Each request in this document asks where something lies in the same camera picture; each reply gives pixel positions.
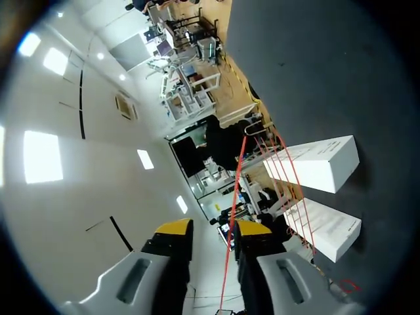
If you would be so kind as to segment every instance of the black stripe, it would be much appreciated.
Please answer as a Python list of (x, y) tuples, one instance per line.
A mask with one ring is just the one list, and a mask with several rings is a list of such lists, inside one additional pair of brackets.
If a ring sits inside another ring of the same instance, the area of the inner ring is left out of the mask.
[(81, 138), (86, 139), (85, 126), (83, 124), (83, 105), (82, 105), (82, 86), (83, 86), (83, 70), (80, 71), (80, 84), (79, 84), (79, 120), (80, 120), (80, 132)]
[(111, 219), (112, 224), (114, 225), (114, 228), (117, 230), (119, 237), (123, 240), (125, 246), (127, 246), (129, 251), (133, 251), (133, 248), (131, 247), (129, 241), (127, 241), (127, 238), (125, 238), (123, 232), (121, 232), (121, 230), (119, 229), (119, 226), (117, 222), (114, 220), (114, 217), (110, 217), (110, 219)]

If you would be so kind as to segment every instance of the monitor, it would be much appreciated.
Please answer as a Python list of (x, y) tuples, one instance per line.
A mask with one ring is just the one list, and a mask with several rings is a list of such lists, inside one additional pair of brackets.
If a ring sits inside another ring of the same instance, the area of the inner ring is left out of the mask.
[(162, 57), (169, 54), (173, 49), (166, 39), (157, 45), (156, 48)]
[(172, 147), (187, 177), (194, 176), (205, 169), (204, 162), (191, 137), (172, 143)]

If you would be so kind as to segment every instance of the red string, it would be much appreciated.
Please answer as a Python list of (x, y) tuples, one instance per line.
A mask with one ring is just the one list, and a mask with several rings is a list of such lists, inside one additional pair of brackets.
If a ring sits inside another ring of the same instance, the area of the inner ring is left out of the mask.
[[(255, 139), (255, 141), (257, 141), (258, 147), (259, 147), (259, 149), (261, 151), (261, 154), (262, 154), (263, 158), (267, 161), (266, 154), (265, 154), (264, 150), (261, 148), (261, 145), (260, 145), (259, 141), (255, 137), (254, 137), (254, 139)], [(261, 139), (261, 142), (264, 144), (264, 146), (265, 146), (265, 148), (266, 148), (266, 150), (268, 152), (268, 148), (267, 148), (267, 145), (265, 144), (265, 142), (262, 139)], [(273, 162), (274, 168), (276, 169), (278, 178), (280, 180), (280, 185), (282, 186), (282, 189), (284, 190), (284, 185), (283, 185), (282, 179), (280, 177), (280, 173), (279, 173), (279, 171), (277, 169), (277, 165), (274, 163), (273, 157), (272, 156), (270, 156), (270, 157), (271, 157), (271, 161)], [(286, 203), (285, 206), (287, 207), (288, 205), (289, 205), (289, 199), (287, 199), (287, 203)], [(289, 220), (289, 216), (288, 215), (286, 215), (286, 220), (287, 220), (287, 223), (289, 225), (289, 228), (287, 229), (287, 233), (288, 234), (291, 234), (291, 235), (294, 235), (295, 233), (294, 233), (293, 229), (291, 228), (290, 220)]]
[[(283, 146), (283, 148), (284, 148), (284, 150), (285, 150), (285, 152), (287, 154), (287, 157), (289, 158), (289, 161), (290, 161), (290, 164), (291, 164), (291, 168), (293, 169), (293, 172), (295, 174), (296, 181), (297, 181), (297, 187), (298, 187), (299, 192), (301, 193), (301, 196), (302, 196), (303, 207), (304, 207), (304, 211), (306, 213), (306, 220), (308, 221), (310, 238), (312, 240), (312, 254), (315, 255), (316, 252), (315, 252), (314, 236), (312, 235), (312, 229), (310, 228), (310, 221), (309, 221), (309, 216), (308, 216), (308, 210), (306, 209), (305, 197), (303, 196), (303, 191), (302, 191), (301, 183), (299, 182), (299, 178), (297, 177), (295, 166), (293, 164), (293, 160), (290, 157), (289, 150), (287, 149), (286, 143), (284, 142), (283, 138), (280, 136), (279, 132), (276, 129), (274, 129), (274, 132), (275, 132), (276, 136), (279, 138), (279, 140), (280, 140), (280, 142), (281, 142), (281, 144), (282, 144), (282, 146)], [(305, 238), (305, 231), (303, 230), (303, 225), (302, 225), (302, 231), (303, 231), (303, 238)]]
[(243, 153), (245, 152), (245, 144), (247, 142), (247, 137), (245, 136), (242, 141), (242, 148), (241, 154), (239, 156), (238, 168), (236, 169), (236, 178), (235, 178), (235, 189), (234, 189), (234, 202), (232, 205), (232, 210), (230, 212), (230, 224), (229, 224), (229, 231), (228, 231), (228, 246), (226, 249), (226, 259), (224, 260), (224, 275), (223, 275), (223, 285), (222, 285), (222, 294), (220, 296), (220, 308), (222, 309), (223, 306), (223, 295), (224, 295), (224, 287), (226, 285), (226, 275), (228, 273), (228, 263), (229, 263), (229, 254), (230, 254), (230, 238), (232, 235), (232, 231), (234, 229), (235, 223), (235, 210), (236, 210), (236, 197), (238, 195), (238, 188), (239, 188), (239, 178), (241, 177), (241, 170), (242, 170), (242, 159)]
[[(291, 184), (290, 184), (290, 180), (289, 180), (289, 177), (288, 177), (288, 175), (287, 175), (287, 173), (286, 173), (286, 171), (285, 171), (285, 169), (284, 169), (284, 166), (283, 166), (282, 160), (281, 160), (281, 159), (279, 158), (279, 156), (278, 156), (277, 149), (276, 149), (276, 145), (274, 144), (274, 142), (273, 142), (273, 140), (272, 140), (272, 139), (270, 139), (270, 141), (271, 141), (271, 145), (274, 147), (274, 152), (276, 153), (277, 160), (280, 162), (280, 166), (282, 167), (282, 171), (283, 171), (283, 173), (284, 173), (284, 175), (285, 175), (285, 177), (286, 177), (286, 181), (289, 183), (289, 186), (291, 186)], [(296, 201), (295, 206), (296, 206), (297, 214), (298, 214), (298, 217), (299, 217), (298, 219), (299, 219), (299, 220), (300, 220), (300, 222), (301, 222), (301, 227), (302, 227), (302, 233), (303, 233), (304, 243), (306, 244), (306, 248), (309, 248), (309, 246), (308, 246), (308, 241), (306, 240), (306, 236), (305, 236), (305, 230), (303, 229), (303, 222), (302, 222), (301, 212), (299, 211), (299, 206), (298, 206), (297, 204), (298, 204), (298, 202)], [(297, 229), (297, 225), (296, 225), (296, 221), (297, 221), (297, 220), (295, 220), (295, 217), (293, 216), (293, 212), (292, 212), (292, 210), (290, 210), (290, 213), (291, 213), (291, 218), (292, 218), (293, 222), (295, 223), (295, 229), (296, 229), (296, 232), (297, 232), (297, 233), (299, 233), (299, 231), (298, 231), (298, 229)]]

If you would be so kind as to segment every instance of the computer screen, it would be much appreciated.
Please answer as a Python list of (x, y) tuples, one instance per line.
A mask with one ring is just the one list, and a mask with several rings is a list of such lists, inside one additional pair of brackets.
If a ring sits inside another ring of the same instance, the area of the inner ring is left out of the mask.
[(156, 48), (161, 56), (166, 56), (173, 49), (166, 39), (162, 41), (159, 45), (157, 45)]

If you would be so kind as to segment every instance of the person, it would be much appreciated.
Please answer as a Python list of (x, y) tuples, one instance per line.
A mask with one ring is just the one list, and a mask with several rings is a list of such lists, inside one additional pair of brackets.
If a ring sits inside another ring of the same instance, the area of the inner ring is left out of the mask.
[(168, 7), (173, 0), (133, 0), (133, 3), (126, 5), (125, 10), (130, 11), (133, 8), (136, 8), (141, 13), (148, 15), (148, 7), (151, 5), (156, 5), (157, 9), (163, 10), (164, 8)]
[[(238, 167), (236, 157), (241, 152), (245, 136), (244, 130), (250, 124), (250, 119), (243, 119), (227, 128), (222, 128), (217, 117), (210, 115), (207, 118), (207, 130), (205, 131), (207, 144), (197, 148), (201, 159), (205, 161), (212, 157), (217, 165), (227, 171), (235, 171)], [(256, 145), (253, 138), (247, 139), (245, 154), (252, 154)]]

